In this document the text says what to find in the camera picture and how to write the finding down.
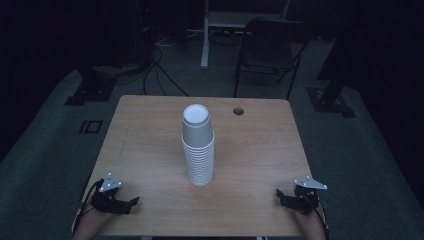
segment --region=paper cup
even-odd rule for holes
[[[213,139],[212,124],[208,109],[200,104],[193,104],[184,110],[183,141],[191,148],[203,148]]]

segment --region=black chair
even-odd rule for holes
[[[243,30],[243,39],[234,74],[236,83],[233,97],[237,97],[240,72],[242,71],[282,74],[278,83],[288,72],[293,71],[286,96],[288,100],[303,50],[313,36],[311,25],[305,22],[265,18],[255,18],[249,21]]]

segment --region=table top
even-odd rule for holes
[[[183,111],[195,103],[215,131],[213,178],[200,187],[187,177],[181,142]],[[311,175],[285,100],[123,96],[88,187],[109,172],[122,181],[118,200],[140,202],[99,235],[301,235],[275,193],[292,196],[294,179]]]

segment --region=human hand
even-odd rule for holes
[[[325,221],[324,210],[322,205],[319,204],[316,209],[318,213],[322,216],[322,219]],[[325,231],[322,225],[322,222],[319,216],[315,213],[315,211],[311,211],[310,213],[303,215],[298,211],[290,209],[293,214],[294,219],[299,224],[300,228],[303,231],[306,239],[308,240],[325,240]]]
[[[92,196],[88,201],[89,204],[82,210],[83,215],[80,219],[78,227],[74,233],[73,240],[89,240],[93,238],[103,227],[103,225],[115,216],[112,213],[104,213],[97,211],[90,203]]]

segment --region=stack of cups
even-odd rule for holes
[[[197,186],[207,184],[213,175],[215,134],[205,106],[193,104],[184,110],[182,142],[188,178]]]

